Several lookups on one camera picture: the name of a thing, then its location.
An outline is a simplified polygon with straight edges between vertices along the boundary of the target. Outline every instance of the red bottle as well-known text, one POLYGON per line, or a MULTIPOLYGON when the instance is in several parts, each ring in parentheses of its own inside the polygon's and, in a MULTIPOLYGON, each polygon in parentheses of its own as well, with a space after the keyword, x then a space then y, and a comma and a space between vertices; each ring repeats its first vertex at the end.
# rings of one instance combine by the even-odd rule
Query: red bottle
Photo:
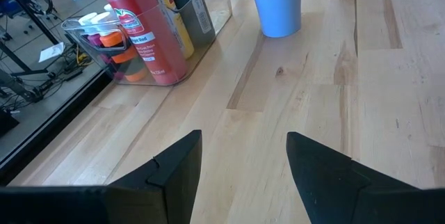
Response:
POLYGON ((108 0, 157 83, 178 82, 187 66, 157 0, 108 0))

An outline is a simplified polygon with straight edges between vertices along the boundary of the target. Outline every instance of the butcher block countertop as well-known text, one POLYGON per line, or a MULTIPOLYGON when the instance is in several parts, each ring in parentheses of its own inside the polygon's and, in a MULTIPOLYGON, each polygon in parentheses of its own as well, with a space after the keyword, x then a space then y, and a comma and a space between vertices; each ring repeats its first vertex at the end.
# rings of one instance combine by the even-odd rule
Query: butcher block countertop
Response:
POLYGON ((419 188, 445 186, 445 0, 302 0, 261 33, 254 0, 185 82, 110 85, 11 185, 109 184, 194 129, 191 223, 309 223, 285 144, 297 131, 419 188))

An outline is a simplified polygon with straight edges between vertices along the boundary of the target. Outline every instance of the white paper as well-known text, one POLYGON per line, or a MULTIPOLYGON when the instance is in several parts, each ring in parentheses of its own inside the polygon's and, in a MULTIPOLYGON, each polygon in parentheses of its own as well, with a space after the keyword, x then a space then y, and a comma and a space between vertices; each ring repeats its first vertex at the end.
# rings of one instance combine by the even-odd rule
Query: white paper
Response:
POLYGON ((65 48, 65 43, 61 42, 57 45, 54 45, 52 47, 49 47, 49 48, 41 51, 39 63, 49 60, 50 58, 54 58, 54 57, 61 55, 63 53, 64 48, 65 48))

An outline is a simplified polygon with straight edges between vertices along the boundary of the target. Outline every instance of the yellow bottle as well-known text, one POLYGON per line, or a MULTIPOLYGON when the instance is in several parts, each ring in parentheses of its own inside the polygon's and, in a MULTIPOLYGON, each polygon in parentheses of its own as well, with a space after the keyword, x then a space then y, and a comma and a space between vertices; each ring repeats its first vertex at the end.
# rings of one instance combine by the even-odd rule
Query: yellow bottle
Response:
MULTIPOLYGON (((169 9, 177 9, 175 1, 173 0, 158 0, 158 2, 165 4, 169 9)), ((195 51, 195 48, 190 40, 190 36, 188 36, 188 32, 184 22, 182 21, 181 15, 168 9, 161 10, 163 11, 164 17, 167 20, 173 35, 179 42, 183 55, 186 57, 186 59, 190 58, 195 51)))

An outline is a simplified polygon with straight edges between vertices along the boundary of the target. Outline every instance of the wooden table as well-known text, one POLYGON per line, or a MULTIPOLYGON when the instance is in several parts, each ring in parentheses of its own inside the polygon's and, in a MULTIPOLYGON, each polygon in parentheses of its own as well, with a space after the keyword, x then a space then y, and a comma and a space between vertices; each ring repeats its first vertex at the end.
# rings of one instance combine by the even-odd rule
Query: wooden table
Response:
POLYGON ((202 129, 192 223, 308 223, 288 131, 445 186, 444 0, 302 0, 302 29, 280 39, 253 0, 232 5, 188 81, 108 87, 12 184, 107 184, 202 129))

